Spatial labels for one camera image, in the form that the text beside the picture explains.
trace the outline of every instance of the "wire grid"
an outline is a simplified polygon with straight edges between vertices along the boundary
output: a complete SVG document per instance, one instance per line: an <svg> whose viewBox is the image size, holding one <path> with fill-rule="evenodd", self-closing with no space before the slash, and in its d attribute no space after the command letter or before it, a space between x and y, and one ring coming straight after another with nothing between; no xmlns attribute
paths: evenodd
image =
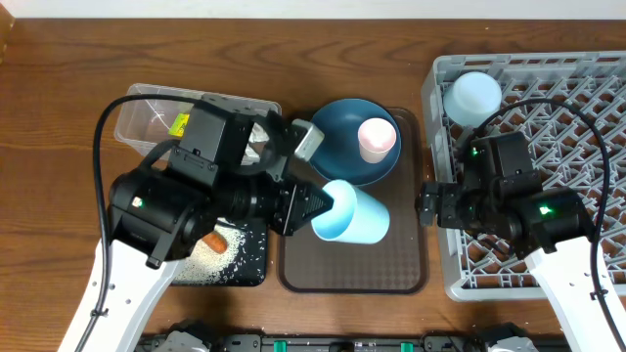
<svg viewBox="0 0 626 352"><path fill-rule="evenodd" d="M451 83L439 85L442 93ZM626 283L626 84L617 76L607 78L562 78L558 81L536 79L531 84L514 79L502 86L502 108L530 98L552 98L573 104L595 121L604 136L610 155L610 189L603 222L601 246L604 261L615 284ZM444 112L450 155L470 130L457 125ZM497 118L488 135L521 131L528 140L533 165L539 169L544 189L568 186L578 192L594 216L602 190L603 163L598 141L591 130L562 107L541 104L519 107ZM451 156L456 182L460 168ZM489 237L504 252L510 244ZM504 255L463 233L461 243L463 288L538 286L522 260Z"/></svg>

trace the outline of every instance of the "brown tray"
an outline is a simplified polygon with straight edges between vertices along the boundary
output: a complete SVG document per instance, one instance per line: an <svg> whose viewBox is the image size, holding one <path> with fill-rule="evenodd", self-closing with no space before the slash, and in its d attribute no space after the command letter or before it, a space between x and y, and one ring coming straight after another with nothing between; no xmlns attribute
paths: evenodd
<svg viewBox="0 0 626 352"><path fill-rule="evenodd" d="M389 210L387 235L376 244L324 242L307 225L280 239L279 278L294 292L415 293L427 280L425 234L414 201L422 183L420 128L404 109L388 109L400 135L402 152L393 170L363 191ZM308 164L294 161L291 172L319 186L328 181Z"/></svg>

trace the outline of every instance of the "wooden table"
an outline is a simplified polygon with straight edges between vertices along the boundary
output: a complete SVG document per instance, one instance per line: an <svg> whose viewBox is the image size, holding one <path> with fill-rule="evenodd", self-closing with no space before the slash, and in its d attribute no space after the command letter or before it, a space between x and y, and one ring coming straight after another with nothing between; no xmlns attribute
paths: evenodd
<svg viewBox="0 0 626 352"><path fill-rule="evenodd" d="M94 126L132 83L266 99L286 113L365 97L421 118L420 89L440 55L625 48L626 22L17 20L0 66L2 349L56 350L65 334L99 236ZM106 188L141 159L113 126ZM560 334L547 301L448 298L435 236L427 231L429 282L410 296L291 293L277 280L273 236L265 283L169 288L147 331L203 318L218 331L279 334L471 332L509 321Z"/></svg>

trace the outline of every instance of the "pink cup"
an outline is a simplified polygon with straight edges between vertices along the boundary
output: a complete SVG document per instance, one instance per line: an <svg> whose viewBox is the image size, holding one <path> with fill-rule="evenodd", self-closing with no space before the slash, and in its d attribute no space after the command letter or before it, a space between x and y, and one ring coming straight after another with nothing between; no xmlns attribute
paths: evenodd
<svg viewBox="0 0 626 352"><path fill-rule="evenodd" d="M383 118L370 118L359 127L359 151L369 163L384 159L395 145L396 133L393 125Z"/></svg>

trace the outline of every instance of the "cup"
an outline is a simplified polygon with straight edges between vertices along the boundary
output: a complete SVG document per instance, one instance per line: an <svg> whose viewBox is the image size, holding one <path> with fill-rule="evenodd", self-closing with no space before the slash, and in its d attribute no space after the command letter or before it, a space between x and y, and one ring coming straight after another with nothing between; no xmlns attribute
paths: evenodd
<svg viewBox="0 0 626 352"><path fill-rule="evenodd" d="M443 96L443 108L462 126L478 127L500 108L502 89L493 77L470 72L457 79Z"/></svg>
<svg viewBox="0 0 626 352"><path fill-rule="evenodd" d="M373 244L389 230L389 212L379 201L343 180L322 189L333 200L333 208L311 221L321 240Z"/></svg>
<svg viewBox="0 0 626 352"><path fill-rule="evenodd" d="M384 118L370 118L359 127L359 152L369 163L379 163L395 145L395 128Z"/></svg>

